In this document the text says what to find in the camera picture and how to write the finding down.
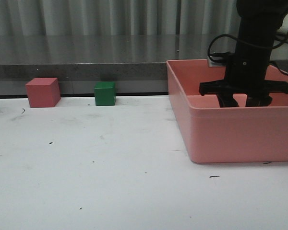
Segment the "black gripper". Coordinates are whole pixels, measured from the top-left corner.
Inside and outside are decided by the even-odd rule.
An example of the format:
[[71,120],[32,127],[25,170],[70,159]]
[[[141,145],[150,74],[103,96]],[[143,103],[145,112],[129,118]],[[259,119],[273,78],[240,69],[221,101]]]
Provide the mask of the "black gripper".
[[251,52],[244,57],[230,52],[212,54],[222,57],[216,63],[225,63],[225,75],[222,80],[201,82],[200,95],[216,94],[221,108],[238,107],[233,98],[236,93],[247,95],[246,107],[269,106],[272,102],[269,93],[288,94],[288,82],[265,79],[270,54],[265,51]]

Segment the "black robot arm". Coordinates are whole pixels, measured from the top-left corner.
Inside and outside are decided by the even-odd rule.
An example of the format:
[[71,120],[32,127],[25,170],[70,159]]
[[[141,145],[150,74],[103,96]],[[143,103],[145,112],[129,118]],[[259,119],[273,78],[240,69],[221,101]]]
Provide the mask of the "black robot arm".
[[234,53],[210,53],[226,65],[222,80],[201,82],[199,93],[215,94],[220,107],[237,107],[235,94],[247,96],[246,106],[268,106],[271,93],[288,94],[288,82],[266,80],[272,50],[288,40],[288,0],[238,0],[240,26]]

